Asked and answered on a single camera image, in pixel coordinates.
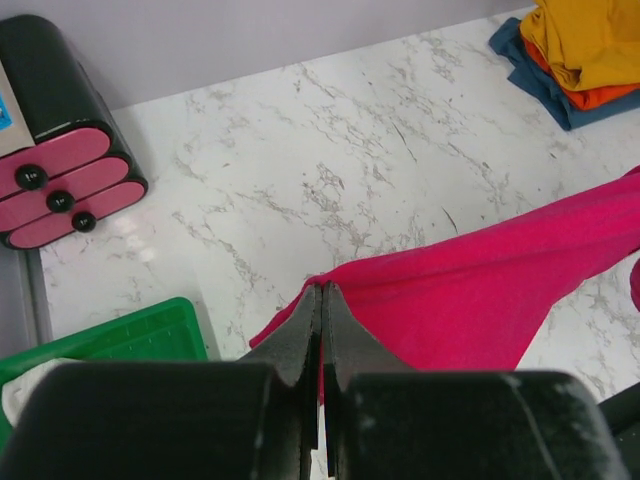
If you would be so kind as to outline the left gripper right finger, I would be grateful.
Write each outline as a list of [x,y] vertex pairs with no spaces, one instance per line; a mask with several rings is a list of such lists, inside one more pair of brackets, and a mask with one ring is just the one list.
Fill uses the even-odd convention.
[[321,333],[328,473],[335,479],[346,479],[344,404],[352,378],[359,374],[407,373],[413,368],[362,326],[333,282],[322,288]]

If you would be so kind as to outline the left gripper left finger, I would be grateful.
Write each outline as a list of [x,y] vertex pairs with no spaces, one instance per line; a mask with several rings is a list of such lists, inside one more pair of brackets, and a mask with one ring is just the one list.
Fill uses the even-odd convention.
[[267,369],[252,479],[308,479],[318,448],[322,288],[307,287],[291,315],[241,357]]

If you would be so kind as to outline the crimson red t-shirt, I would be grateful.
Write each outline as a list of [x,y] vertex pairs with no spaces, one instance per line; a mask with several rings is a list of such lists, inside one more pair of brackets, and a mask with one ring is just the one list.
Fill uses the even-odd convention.
[[334,283],[418,370],[512,370],[551,308],[639,248],[639,173],[430,246],[359,259]]

